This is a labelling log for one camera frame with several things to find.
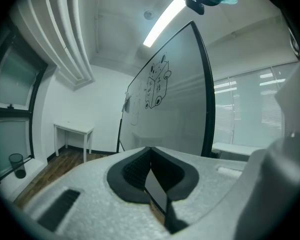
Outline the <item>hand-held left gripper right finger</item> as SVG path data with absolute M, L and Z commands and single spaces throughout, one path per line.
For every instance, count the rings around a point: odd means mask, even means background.
M 245 161 L 150 150 L 150 197 L 170 234 L 210 212 L 242 174 Z

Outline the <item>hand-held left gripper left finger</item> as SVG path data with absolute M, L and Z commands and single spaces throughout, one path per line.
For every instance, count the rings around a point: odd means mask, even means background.
M 126 202 L 107 181 L 116 163 L 142 151 L 120 152 L 80 164 L 40 190 L 23 211 L 35 222 L 66 191 L 79 195 L 55 230 L 43 229 L 48 240 L 167 240 L 171 235 L 151 211 L 149 204 Z

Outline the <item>black framed whiteboard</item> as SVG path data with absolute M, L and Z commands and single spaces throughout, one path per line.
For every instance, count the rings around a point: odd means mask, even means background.
M 118 141 L 208 157 L 215 133 L 210 61 L 195 22 L 175 33 L 127 87 Z

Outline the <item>white standing desk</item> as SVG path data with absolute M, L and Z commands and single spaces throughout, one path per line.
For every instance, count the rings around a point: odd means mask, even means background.
M 212 145 L 210 156 L 220 160 L 247 162 L 253 152 L 262 149 L 261 147 L 216 142 Z

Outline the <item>small white table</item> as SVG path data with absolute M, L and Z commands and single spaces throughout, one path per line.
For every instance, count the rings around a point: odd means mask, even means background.
M 69 133 L 75 133 L 83 135 L 83 162 L 87 162 L 87 151 L 88 154 L 92 154 L 92 139 L 94 133 L 93 126 L 86 126 L 78 122 L 73 121 L 55 121 L 53 123 L 54 130 L 54 150 L 55 155 L 59 156 L 58 147 L 58 129 L 65 131 L 65 148 L 68 148 L 68 135 Z

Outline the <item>black mesh trash bin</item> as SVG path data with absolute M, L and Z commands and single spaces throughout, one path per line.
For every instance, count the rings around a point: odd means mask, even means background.
M 13 153 L 9 156 L 9 162 L 13 169 L 15 176 L 18 179 L 23 179 L 26 177 L 26 169 L 24 165 L 24 158 L 19 153 Z

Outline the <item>black framed window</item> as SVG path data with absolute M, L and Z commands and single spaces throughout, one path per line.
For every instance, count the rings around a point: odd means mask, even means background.
M 17 29 L 0 27 L 0 183 L 15 174 L 11 154 L 24 165 L 34 158 L 34 108 L 47 66 Z

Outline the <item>long ceiling light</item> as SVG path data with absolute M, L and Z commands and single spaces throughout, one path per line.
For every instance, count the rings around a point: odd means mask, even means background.
M 185 0 L 173 0 L 164 10 L 164 12 L 161 14 L 161 16 L 158 18 L 158 20 L 148 33 L 143 42 L 143 45 L 150 48 L 163 32 L 163 30 L 180 13 L 180 11 L 183 10 L 185 6 Z

